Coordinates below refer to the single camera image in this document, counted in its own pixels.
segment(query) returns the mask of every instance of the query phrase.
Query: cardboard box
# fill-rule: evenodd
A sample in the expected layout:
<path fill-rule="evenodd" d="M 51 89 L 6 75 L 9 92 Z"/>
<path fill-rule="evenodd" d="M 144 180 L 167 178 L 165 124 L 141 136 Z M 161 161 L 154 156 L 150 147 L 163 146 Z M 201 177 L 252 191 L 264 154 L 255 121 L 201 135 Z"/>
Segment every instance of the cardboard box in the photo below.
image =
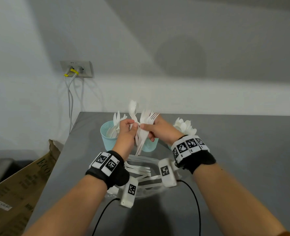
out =
<path fill-rule="evenodd" d="M 23 234 L 60 155 L 53 141 L 49 143 L 46 155 L 0 183 L 0 235 Z"/>

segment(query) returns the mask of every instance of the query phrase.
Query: person's right hand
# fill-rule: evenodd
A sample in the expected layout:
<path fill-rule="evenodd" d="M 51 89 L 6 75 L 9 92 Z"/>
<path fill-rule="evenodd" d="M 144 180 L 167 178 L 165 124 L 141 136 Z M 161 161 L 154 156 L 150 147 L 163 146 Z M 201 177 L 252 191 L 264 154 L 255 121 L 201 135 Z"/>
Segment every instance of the person's right hand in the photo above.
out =
<path fill-rule="evenodd" d="M 160 138 L 170 146 L 184 136 L 182 132 L 163 119 L 161 115 L 158 115 L 153 125 L 143 123 L 140 128 L 149 131 L 148 137 L 152 142 L 155 138 Z"/>

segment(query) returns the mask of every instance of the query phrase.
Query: hand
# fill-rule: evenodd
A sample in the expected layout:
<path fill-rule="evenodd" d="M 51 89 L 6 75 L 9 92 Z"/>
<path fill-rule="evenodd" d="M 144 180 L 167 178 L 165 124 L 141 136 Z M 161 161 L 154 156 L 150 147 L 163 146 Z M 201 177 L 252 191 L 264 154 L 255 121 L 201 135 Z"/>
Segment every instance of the hand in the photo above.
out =
<path fill-rule="evenodd" d="M 149 131 L 148 137 L 152 142 L 155 138 L 160 138 L 170 146 L 184 136 L 182 132 L 163 119 L 161 115 L 158 115 L 153 125 L 141 124 L 140 128 Z"/>
<path fill-rule="evenodd" d="M 124 119 L 120 122 L 120 133 L 113 151 L 118 153 L 124 161 L 127 160 L 134 146 L 134 138 L 138 129 L 138 124 L 132 119 Z"/>

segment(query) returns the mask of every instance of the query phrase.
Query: light blue cup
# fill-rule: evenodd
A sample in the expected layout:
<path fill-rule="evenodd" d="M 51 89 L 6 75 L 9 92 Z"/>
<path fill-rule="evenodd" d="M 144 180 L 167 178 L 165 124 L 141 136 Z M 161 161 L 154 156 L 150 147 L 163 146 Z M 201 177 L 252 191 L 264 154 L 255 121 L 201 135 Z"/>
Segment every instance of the light blue cup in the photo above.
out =
<path fill-rule="evenodd" d="M 113 126 L 114 126 L 113 121 L 109 121 L 109 122 L 104 123 L 100 128 L 101 137 L 103 138 L 106 151 L 112 150 L 112 148 L 115 146 L 116 141 L 117 141 L 117 138 L 106 137 L 107 131 Z M 151 140 L 147 138 L 143 145 L 142 151 L 152 152 L 153 150 L 155 150 L 157 143 L 158 143 L 158 138 L 155 138 L 154 142 L 151 142 Z"/>

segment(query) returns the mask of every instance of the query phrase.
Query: person's left arm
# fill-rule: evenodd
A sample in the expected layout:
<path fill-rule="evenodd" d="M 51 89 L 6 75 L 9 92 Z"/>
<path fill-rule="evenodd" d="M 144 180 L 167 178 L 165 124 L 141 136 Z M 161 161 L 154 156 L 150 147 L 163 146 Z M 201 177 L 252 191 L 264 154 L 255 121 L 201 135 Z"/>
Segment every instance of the person's left arm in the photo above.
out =
<path fill-rule="evenodd" d="M 124 161 L 134 146 L 134 137 L 138 128 L 132 119 L 120 122 L 120 133 L 112 149 Z M 23 236 L 80 236 L 84 235 L 96 210 L 107 192 L 103 180 L 91 175 L 84 176 L 62 199 L 41 216 Z"/>

